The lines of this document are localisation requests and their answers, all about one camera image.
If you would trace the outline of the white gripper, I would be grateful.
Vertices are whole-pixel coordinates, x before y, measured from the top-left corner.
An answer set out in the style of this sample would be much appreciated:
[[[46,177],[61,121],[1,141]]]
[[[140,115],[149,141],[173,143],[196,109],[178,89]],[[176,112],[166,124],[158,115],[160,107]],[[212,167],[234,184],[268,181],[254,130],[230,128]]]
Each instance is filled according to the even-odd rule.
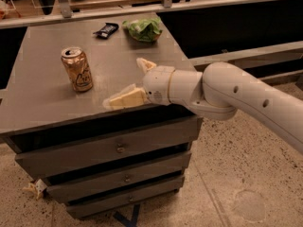
[[[103,107],[106,110],[120,110],[141,106],[147,103],[148,100],[153,104],[170,105],[169,83],[175,68],[172,66],[157,66],[156,63],[144,58],[137,58],[136,63],[146,74],[143,78],[144,89],[137,87],[135,84],[127,86],[119,93],[103,100]]]

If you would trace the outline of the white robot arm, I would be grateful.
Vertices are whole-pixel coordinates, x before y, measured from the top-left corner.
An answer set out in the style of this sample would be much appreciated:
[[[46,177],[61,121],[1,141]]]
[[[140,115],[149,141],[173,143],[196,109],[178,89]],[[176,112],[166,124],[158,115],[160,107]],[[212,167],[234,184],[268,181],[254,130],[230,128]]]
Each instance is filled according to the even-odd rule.
[[[303,153],[303,101],[275,89],[227,62],[214,62],[203,72],[136,60],[144,77],[106,98],[103,106],[119,110],[141,106],[181,105],[201,117],[227,120],[241,110]]]

